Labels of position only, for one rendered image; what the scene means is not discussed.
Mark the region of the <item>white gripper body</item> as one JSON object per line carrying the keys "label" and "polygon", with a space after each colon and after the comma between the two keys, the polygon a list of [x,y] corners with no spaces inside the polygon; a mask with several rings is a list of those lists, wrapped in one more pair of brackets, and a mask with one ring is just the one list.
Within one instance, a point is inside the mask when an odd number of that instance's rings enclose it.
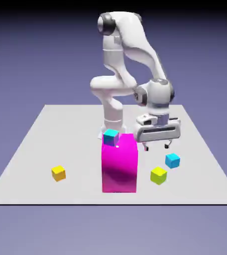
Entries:
{"label": "white gripper body", "polygon": [[163,126],[141,125],[136,123],[133,130],[137,142],[177,139],[181,135],[181,120],[170,118]]}

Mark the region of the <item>small cyan cube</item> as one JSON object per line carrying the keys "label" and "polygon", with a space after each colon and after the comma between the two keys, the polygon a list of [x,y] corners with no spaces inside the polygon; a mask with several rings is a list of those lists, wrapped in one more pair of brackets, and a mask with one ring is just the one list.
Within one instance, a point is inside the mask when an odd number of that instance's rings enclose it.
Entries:
{"label": "small cyan cube", "polygon": [[174,153],[168,154],[165,157],[165,164],[170,168],[176,168],[180,165],[180,157]]}
{"label": "small cyan cube", "polygon": [[106,145],[115,147],[119,140],[119,131],[107,129],[103,134],[103,142]]}

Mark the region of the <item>small lime cube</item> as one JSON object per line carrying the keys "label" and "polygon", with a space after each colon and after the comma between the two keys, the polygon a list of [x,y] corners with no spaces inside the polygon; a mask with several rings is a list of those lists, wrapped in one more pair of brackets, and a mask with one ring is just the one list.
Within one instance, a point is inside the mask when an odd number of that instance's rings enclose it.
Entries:
{"label": "small lime cube", "polygon": [[156,167],[151,170],[150,180],[156,183],[157,185],[161,185],[162,183],[164,183],[166,181],[166,178],[167,178],[167,171],[164,170],[163,168]]}

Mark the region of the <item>small yellow cube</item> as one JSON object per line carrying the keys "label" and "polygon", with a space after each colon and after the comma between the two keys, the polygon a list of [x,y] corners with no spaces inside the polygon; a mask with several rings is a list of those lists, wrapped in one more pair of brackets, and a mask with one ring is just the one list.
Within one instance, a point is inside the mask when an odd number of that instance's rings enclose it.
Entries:
{"label": "small yellow cube", "polygon": [[52,177],[56,182],[66,178],[66,172],[63,166],[55,166],[51,169]]}

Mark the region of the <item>large magenta box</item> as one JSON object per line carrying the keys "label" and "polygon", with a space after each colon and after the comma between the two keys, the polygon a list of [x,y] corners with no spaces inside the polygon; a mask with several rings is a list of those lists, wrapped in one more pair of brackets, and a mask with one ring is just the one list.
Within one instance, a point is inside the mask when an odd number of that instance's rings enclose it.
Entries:
{"label": "large magenta box", "polygon": [[138,148],[133,134],[122,134],[116,146],[102,143],[101,165],[104,193],[135,193]]}

